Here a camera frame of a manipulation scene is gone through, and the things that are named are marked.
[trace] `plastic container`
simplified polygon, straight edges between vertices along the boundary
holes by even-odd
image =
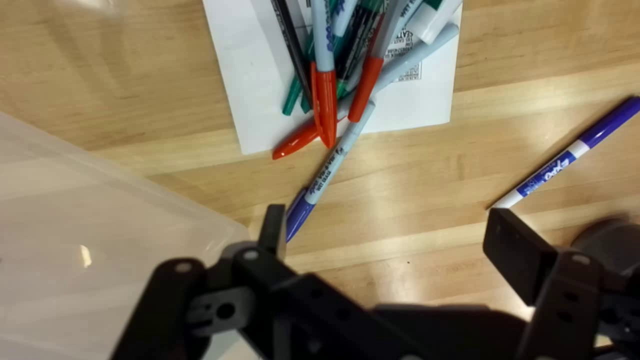
[[[243,240],[242,225],[0,113],[0,358],[108,359],[157,264],[210,265]]]

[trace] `wood grain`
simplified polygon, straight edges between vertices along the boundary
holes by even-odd
[[[0,111],[256,235],[326,150],[242,156],[201,0],[0,2]],[[465,4],[452,119],[364,135],[287,262],[365,305],[522,305],[481,252],[487,205],[640,91],[640,3]],[[640,215],[640,119],[515,206],[551,243]]]

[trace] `pile of markers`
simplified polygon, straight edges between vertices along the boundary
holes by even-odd
[[[295,77],[282,113],[300,106],[313,117],[285,139],[273,159],[292,154],[317,137],[333,148],[309,188],[298,194],[287,214],[287,241],[302,226],[375,109],[370,97],[454,38],[449,23],[462,0],[310,0],[312,35],[303,51],[286,0],[272,0]],[[384,65],[391,41],[403,29],[420,40],[406,54]],[[347,127],[336,145],[338,121]]]

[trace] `green marker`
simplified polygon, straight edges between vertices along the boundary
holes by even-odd
[[[335,7],[338,5],[338,0],[329,0],[329,11],[333,13],[335,11]],[[311,61],[316,58],[316,52],[314,51],[314,31],[311,30],[309,32],[309,36],[307,38],[307,47],[305,48],[305,54],[307,55],[307,60]],[[284,106],[282,106],[282,113],[284,115],[291,115],[293,111],[293,107],[296,105],[296,101],[298,100],[298,96],[302,92],[302,84],[300,84],[300,80],[297,75],[293,75],[293,80],[291,80],[291,85],[289,85],[289,93],[287,94],[287,99],[284,101]]]
[[[346,94],[346,82],[354,71],[360,54],[365,51],[369,39],[375,31],[376,25],[382,16],[384,0],[362,0],[356,6],[353,18],[351,19],[351,27],[349,34],[344,36],[341,41],[344,42],[343,49],[351,49],[350,52],[339,54],[336,52],[336,92],[338,99],[343,98]],[[300,102],[302,111],[308,113],[311,110],[309,102],[302,98]]]

